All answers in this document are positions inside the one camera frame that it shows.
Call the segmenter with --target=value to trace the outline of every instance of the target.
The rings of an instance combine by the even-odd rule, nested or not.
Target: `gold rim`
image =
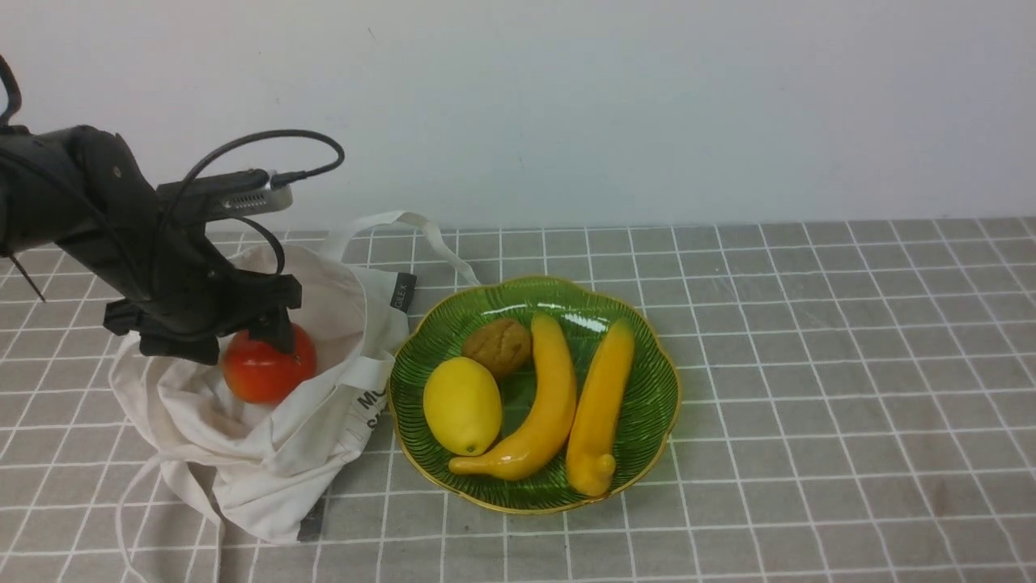
[[[513,283],[513,282],[522,281],[522,280],[549,280],[549,281],[556,281],[556,282],[559,282],[559,283],[564,283],[566,285],[571,285],[573,287],[577,287],[579,290],[583,291],[583,293],[588,294],[591,296],[597,296],[599,298],[606,298],[608,300],[617,302],[617,303],[626,307],[627,309],[629,309],[633,314],[635,314],[636,317],[638,319],[640,319],[640,321],[648,327],[648,330],[651,331],[652,339],[654,339],[654,341],[655,341],[655,347],[658,349],[658,352],[662,355],[662,358],[664,358],[665,361],[669,365],[669,369],[672,370],[673,376],[677,378],[677,405],[674,407],[674,411],[673,411],[673,414],[672,414],[672,420],[669,422],[669,427],[665,430],[665,438],[662,440],[662,443],[659,444],[658,451],[655,454],[655,458],[652,459],[652,461],[648,463],[648,466],[644,467],[643,471],[641,471],[636,476],[633,476],[632,478],[630,478],[630,480],[627,482],[626,484],[624,484],[623,486],[620,486],[615,490],[612,490],[611,492],[609,492],[609,493],[607,493],[607,494],[605,494],[603,496],[599,496],[597,498],[589,498],[589,499],[586,499],[586,500],[580,500],[578,502],[572,502],[572,503],[566,504],[564,506],[557,506],[556,508],[520,509],[520,508],[510,508],[508,506],[497,506],[496,504],[490,504],[489,502],[486,502],[486,501],[483,501],[483,500],[479,500],[478,498],[476,498],[476,497],[473,497],[473,496],[471,496],[471,495],[469,495],[469,494],[467,494],[465,492],[462,492],[460,490],[457,490],[456,488],[452,488],[452,487],[450,487],[450,486],[448,486],[445,484],[442,484],[441,482],[439,482],[438,478],[436,478],[432,474],[428,473],[428,471],[426,471],[425,468],[423,468],[421,466],[421,464],[419,464],[418,462],[414,461],[413,457],[410,455],[410,450],[407,449],[406,444],[403,443],[402,436],[400,435],[400,431],[399,431],[399,417],[396,415],[396,407],[395,407],[395,404],[393,404],[393,399],[392,399],[393,391],[392,391],[392,387],[390,387],[388,391],[387,391],[388,392],[388,412],[392,413],[393,434],[396,436],[396,441],[399,442],[400,449],[403,450],[403,456],[406,456],[406,459],[407,459],[408,462],[410,462],[410,465],[413,466],[414,468],[416,468],[418,472],[421,475],[425,476],[425,478],[428,479],[428,482],[434,484],[435,486],[441,488],[442,490],[445,490],[448,492],[452,492],[452,493],[460,496],[461,498],[467,500],[468,502],[471,502],[471,503],[473,503],[473,504],[476,504],[478,506],[482,506],[483,508],[488,508],[490,511],[496,511],[498,513],[503,513],[506,515],[518,515],[518,516],[555,515],[557,513],[564,513],[564,512],[567,512],[567,511],[571,511],[573,508],[578,508],[580,506],[586,506],[587,504],[593,504],[595,502],[600,502],[602,500],[607,500],[608,498],[611,498],[612,496],[624,492],[626,489],[628,489],[631,486],[633,486],[634,484],[640,482],[641,478],[643,478],[645,475],[648,475],[649,472],[651,472],[652,470],[655,469],[655,466],[658,465],[659,460],[661,460],[662,456],[665,455],[665,449],[669,445],[669,437],[672,434],[672,429],[674,427],[677,427],[677,420],[680,418],[680,409],[681,409],[681,405],[684,402],[684,384],[683,384],[683,382],[680,379],[680,374],[677,373],[677,371],[678,371],[677,370],[677,366],[673,365],[672,358],[669,357],[669,353],[665,352],[665,348],[662,346],[662,343],[659,342],[659,340],[658,340],[658,333],[655,332],[655,328],[651,325],[650,322],[648,322],[648,319],[645,319],[643,316],[640,315],[639,312],[637,312],[636,309],[634,309],[630,304],[626,303],[625,301],[620,300],[618,298],[614,298],[612,296],[608,296],[607,294],[598,293],[598,291],[595,291],[593,289],[586,289],[585,287],[583,287],[583,286],[581,286],[581,285],[579,285],[579,284],[577,284],[577,283],[575,283],[573,281],[569,281],[567,279],[563,279],[563,278],[559,278],[559,276],[553,276],[553,275],[549,275],[549,274],[533,274],[533,275],[514,276],[514,278],[507,279],[507,280],[503,280],[503,281],[501,281],[499,283],[494,283],[494,284],[491,284],[491,285],[478,285],[476,287],[468,287],[467,289],[462,289],[460,291],[457,291],[456,294],[452,294],[450,296],[447,296],[442,300],[439,300],[439,302],[437,304],[435,304],[432,308],[432,310],[428,311],[428,314],[426,314],[425,317],[421,319],[421,322],[418,324],[418,328],[413,331],[412,334],[410,334],[407,338],[406,342],[404,342],[400,346],[399,350],[396,351],[396,356],[398,357],[399,353],[401,353],[403,351],[403,349],[406,348],[406,346],[409,345],[410,342],[413,341],[413,339],[419,333],[421,333],[421,329],[422,329],[422,327],[424,327],[425,322],[428,320],[428,317],[433,312],[435,312],[436,310],[438,310],[439,307],[441,307],[442,304],[444,304],[447,301],[449,301],[449,300],[451,300],[453,298],[456,298],[457,296],[461,296],[463,294],[471,294],[471,293],[474,293],[474,291],[480,291],[480,290],[484,290],[484,289],[491,289],[493,287],[499,287],[499,286],[508,284],[508,283]],[[390,385],[392,384],[392,375],[391,374],[388,376],[388,383],[390,383]]]

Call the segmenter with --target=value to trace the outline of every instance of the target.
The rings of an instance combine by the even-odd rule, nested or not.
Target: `walnut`
[[[501,318],[476,330],[460,354],[485,367],[502,379],[521,369],[533,354],[533,338],[522,323]]]

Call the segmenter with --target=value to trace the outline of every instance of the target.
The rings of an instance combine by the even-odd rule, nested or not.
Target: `bag label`
[[[396,288],[393,290],[388,305],[397,311],[408,314],[413,302],[413,290],[418,287],[418,275],[412,272],[396,273]]]
[[[359,396],[359,399],[356,400],[356,403],[358,403],[361,406],[363,406],[364,411],[370,411],[372,407],[377,407],[378,411],[380,411],[381,410],[382,401],[384,401],[385,392],[387,392],[387,390],[388,390],[387,388],[384,388],[384,389],[381,389],[380,392],[364,391],[364,395]],[[368,419],[367,420],[367,427],[373,430],[374,426],[378,425],[378,417],[380,415],[376,415],[376,416]]]

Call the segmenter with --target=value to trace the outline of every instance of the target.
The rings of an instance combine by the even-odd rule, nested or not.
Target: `robotic arm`
[[[16,254],[56,243],[124,297],[108,304],[105,328],[117,336],[138,331],[146,356],[215,365],[217,340],[246,329],[282,353],[294,350],[288,310],[301,305],[301,286],[281,273],[280,242],[246,216],[291,204],[289,184],[340,166],[341,145],[301,129],[253,134],[212,151],[183,180],[153,188],[118,135],[87,125],[47,134],[10,125],[22,99],[2,57],[0,81],[7,93],[0,113],[0,256],[28,278]],[[338,158],[304,172],[198,177],[223,153],[279,137],[321,141]],[[205,225],[227,217],[263,233],[277,254],[277,272],[239,269],[223,257]]]

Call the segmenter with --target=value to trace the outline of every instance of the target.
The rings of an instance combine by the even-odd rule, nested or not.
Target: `green plate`
[[[432,437],[422,408],[425,383],[442,361],[460,356],[469,334],[499,318],[528,326],[534,312],[562,325],[582,386],[591,358],[610,322],[626,318],[636,331],[636,353],[615,435],[616,471],[609,494],[586,498],[569,488],[563,448],[546,468],[520,482],[488,476],[457,476],[448,464],[453,454]],[[501,436],[514,432],[528,414],[536,395],[533,363],[500,382]],[[651,327],[629,305],[550,276],[523,276],[473,287],[442,301],[400,349],[388,387],[388,407],[403,453],[432,483],[472,502],[505,513],[550,514],[574,508],[629,488],[665,450],[680,410],[681,387],[669,357]]]

